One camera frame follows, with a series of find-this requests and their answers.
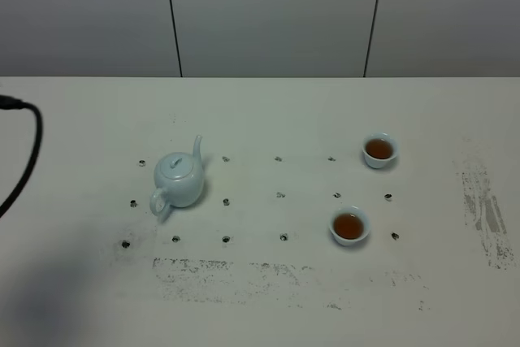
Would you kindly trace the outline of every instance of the teapot lid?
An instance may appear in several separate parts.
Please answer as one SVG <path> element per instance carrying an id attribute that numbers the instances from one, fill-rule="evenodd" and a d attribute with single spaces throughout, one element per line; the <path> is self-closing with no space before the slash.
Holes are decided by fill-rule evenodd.
<path id="1" fill-rule="evenodd" d="M 159 163 L 160 172 L 168 179 L 181 179 L 193 169 L 191 154 L 174 153 L 162 158 Z"/>

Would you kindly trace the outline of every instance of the teacup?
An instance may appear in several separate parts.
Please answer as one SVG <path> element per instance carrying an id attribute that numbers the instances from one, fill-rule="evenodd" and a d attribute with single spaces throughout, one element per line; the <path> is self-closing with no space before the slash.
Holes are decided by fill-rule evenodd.
<path id="1" fill-rule="evenodd" d="M 367 150 L 366 150 L 367 144 L 370 141 L 376 141 L 376 140 L 384 141 L 392 148 L 392 152 L 391 152 L 390 156 L 388 156 L 387 158 L 376 158 L 367 152 Z M 370 134 L 363 141 L 362 148 L 363 148 L 363 155 L 365 157 L 366 164 L 368 164 L 370 167 L 375 168 L 375 169 L 380 169 L 380 168 L 386 167 L 399 154 L 399 149 L 397 147 L 396 141 L 393 138 L 391 138 L 387 133 Z"/>

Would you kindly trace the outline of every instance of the porcelain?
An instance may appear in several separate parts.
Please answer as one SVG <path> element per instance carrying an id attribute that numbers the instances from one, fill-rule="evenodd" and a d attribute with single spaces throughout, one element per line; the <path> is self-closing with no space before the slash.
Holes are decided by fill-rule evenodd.
<path id="1" fill-rule="evenodd" d="M 169 206 L 186 207 L 192 205 L 204 187 L 201 139 L 197 136 L 193 145 L 193 155 L 175 152 L 163 157 L 154 170 L 157 188 L 149 199 L 152 213 L 161 216 Z"/>
<path id="2" fill-rule="evenodd" d="M 373 158 L 366 152 L 366 143 L 370 140 L 374 139 L 382 139 L 390 143 L 390 145 L 393 148 L 393 154 L 389 158 Z M 368 164 L 370 167 L 375 168 L 376 170 L 379 170 L 380 168 L 386 167 L 393 159 L 397 157 L 399 154 L 399 148 L 397 146 L 396 141 L 391 138 L 387 133 L 372 133 L 369 136 L 365 138 L 363 141 L 363 155 L 365 156 L 366 164 Z"/>
<path id="3" fill-rule="evenodd" d="M 352 240 L 344 239 L 343 237 L 341 237 L 334 231 L 334 221 L 336 220 L 336 217 L 339 215 L 344 215 L 346 213 L 351 213 L 353 215 L 356 215 L 363 223 L 363 234 L 361 234 L 361 236 L 358 237 L 357 239 L 352 239 Z M 347 207 L 342 207 L 341 209 L 336 210 L 336 212 L 334 213 L 334 215 L 331 218 L 331 222 L 328 224 L 328 228 L 331 230 L 332 236 L 338 242 L 338 244 L 348 246 L 348 245 L 354 245 L 354 244 L 358 243 L 359 241 L 366 239 L 368 234 L 371 232 L 371 222 L 368 220 L 368 216 L 366 215 L 366 213 L 363 210 L 359 209 L 356 206 L 347 206 Z"/>

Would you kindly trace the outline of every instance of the cup of tea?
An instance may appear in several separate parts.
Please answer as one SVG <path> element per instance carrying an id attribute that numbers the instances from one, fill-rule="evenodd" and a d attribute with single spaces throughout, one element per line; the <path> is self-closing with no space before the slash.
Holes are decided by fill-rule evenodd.
<path id="1" fill-rule="evenodd" d="M 363 142 L 366 164 L 372 168 L 386 167 L 397 154 L 397 143 L 387 133 L 372 133 Z"/>
<path id="2" fill-rule="evenodd" d="M 340 245 L 356 244 L 365 239 L 371 231 L 368 217 L 356 206 L 342 207 L 337 210 L 328 227 Z"/>

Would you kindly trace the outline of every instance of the white teacup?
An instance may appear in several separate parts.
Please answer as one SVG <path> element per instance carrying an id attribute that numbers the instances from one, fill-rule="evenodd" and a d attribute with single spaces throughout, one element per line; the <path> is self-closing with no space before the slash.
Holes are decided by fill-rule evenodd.
<path id="1" fill-rule="evenodd" d="M 392 156 L 389 158 L 374 158 L 366 152 L 366 144 L 371 140 L 385 140 L 392 146 Z M 396 141 L 391 138 L 387 133 L 372 133 L 365 138 L 363 141 L 363 155 L 365 156 L 366 164 L 375 169 L 386 167 L 392 160 L 394 160 L 399 154 Z"/>
<path id="2" fill-rule="evenodd" d="M 334 230 L 334 221 L 336 221 L 336 218 L 340 215 L 345 215 L 345 214 L 355 215 L 361 220 L 361 222 L 363 224 L 363 233 L 361 234 L 360 237 L 358 237 L 356 239 L 345 239 L 344 237 L 341 237 L 340 235 L 338 235 L 336 233 L 336 231 Z M 328 224 L 328 228 L 331 230 L 331 233 L 334 236 L 334 239 L 338 242 L 338 244 L 346 246 L 346 245 L 354 245 L 354 244 L 358 243 L 359 241 L 365 239 L 371 231 L 371 223 L 368 220 L 368 216 L 365 214 L 365 212 L 363 210 L 359 209 L 356 206 L 347 206 L 347 207 L 342 207 L 341 209 L 336 210 L 336 212 L 334 213 L 334 215 L 331 218 L 331 222 Z"/>

